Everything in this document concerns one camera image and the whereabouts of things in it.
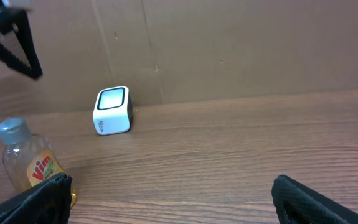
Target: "black border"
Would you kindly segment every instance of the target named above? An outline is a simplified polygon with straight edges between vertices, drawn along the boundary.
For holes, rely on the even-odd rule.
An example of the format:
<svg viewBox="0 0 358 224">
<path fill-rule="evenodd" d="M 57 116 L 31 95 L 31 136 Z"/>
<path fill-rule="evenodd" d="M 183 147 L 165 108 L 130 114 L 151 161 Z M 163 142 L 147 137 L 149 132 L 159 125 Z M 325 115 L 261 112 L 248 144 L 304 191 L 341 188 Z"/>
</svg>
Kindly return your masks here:
<svg viewBox="0 0 358 224">
<path fill-rule="evenodd" d="M 111 107 L 111 108 L 100 109 L 101 96 L 103 95 L 103 93 L 104 93 L 105 91 L 119 90 L 119 89 L 123 89 L 122 103 L 121 103 L 119 106 L 113 106 L 113 107 Z M 118 107 L 122 106 L 124 102 L 125 102 L 125 88 L 119 87 L 119 88 L 111 88 L 111 89 L 103 90 L 103 91 L 100 93 L 100 96 L 98 97 L 97 109 L 98 109 L 98 110 L 107 110 L 107 109 L 112 109 L 112 108 L 118 108 Z"/>
</svg>

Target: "white box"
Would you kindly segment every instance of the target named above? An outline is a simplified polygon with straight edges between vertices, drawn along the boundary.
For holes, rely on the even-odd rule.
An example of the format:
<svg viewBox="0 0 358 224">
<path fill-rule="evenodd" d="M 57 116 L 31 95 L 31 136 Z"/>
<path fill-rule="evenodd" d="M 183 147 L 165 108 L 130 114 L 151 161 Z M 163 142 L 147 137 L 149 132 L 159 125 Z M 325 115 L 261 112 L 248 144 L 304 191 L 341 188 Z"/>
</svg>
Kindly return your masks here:
<svg viewBox="0 0 358 224">
<path fill-rule="evenodd" d="M 129 131 L 133 109 L 128 87 L 107 88 L 97 95 L 93 122 L 100 135 Z"/>
</svg>

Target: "device screen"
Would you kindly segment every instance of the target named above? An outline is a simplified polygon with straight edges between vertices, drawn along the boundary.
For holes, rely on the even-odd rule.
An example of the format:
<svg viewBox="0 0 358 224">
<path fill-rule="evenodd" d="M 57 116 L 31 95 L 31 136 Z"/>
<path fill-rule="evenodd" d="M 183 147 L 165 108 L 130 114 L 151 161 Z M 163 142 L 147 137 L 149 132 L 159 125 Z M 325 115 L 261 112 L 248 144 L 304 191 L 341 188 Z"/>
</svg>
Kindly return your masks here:
<svg viewBox="0 0 358 224">
<path fill-rule="evenodd" d="M 116 88 L 103 91 L 100 95 L 98 109 L 103 110 L 121 106 L 123 104 L 124 90 L 124 88 Z"/>
</svg>

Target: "black object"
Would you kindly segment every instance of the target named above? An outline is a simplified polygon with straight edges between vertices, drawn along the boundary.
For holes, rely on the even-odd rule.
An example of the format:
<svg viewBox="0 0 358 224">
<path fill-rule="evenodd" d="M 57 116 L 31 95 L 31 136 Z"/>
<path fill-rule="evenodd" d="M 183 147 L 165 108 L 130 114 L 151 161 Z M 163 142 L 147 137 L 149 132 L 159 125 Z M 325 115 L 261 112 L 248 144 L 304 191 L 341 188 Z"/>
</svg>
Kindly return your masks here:
<svg viewBox="0 0 358 224">
<path fill-rule="evenodd" d="M 26 11 L 6 9 L 1 1 L 0 60 L 9 68 L 33 79 L 42 75 Z"/>
<path fill-rule="evenodd" d="M 271 190 L 280 224 L 356 224 L 358 214 L 303 184 L 280 175 Z"/>
<path fill-rule="evenodd" d="M 68 223 L 71 182 L 71 177 L 59 173 L 0 204 L 0 223 Z"/>
</svg>

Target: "bottle cap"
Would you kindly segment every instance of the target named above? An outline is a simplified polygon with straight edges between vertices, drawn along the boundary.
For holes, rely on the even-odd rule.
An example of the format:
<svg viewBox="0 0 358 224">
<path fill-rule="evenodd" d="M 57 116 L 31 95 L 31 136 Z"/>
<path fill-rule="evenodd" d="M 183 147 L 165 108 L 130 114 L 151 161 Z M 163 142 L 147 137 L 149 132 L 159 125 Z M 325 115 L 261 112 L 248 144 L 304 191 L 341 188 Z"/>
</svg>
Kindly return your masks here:
<svg viewBox="0 0 358 224">
<path fill-rule="evenodd" d="M 0 123 L 0 138 L 6 145 L 20 143 L 31 136 L 31 131 L 22 118 L 9 118 Z"/>
</svg>

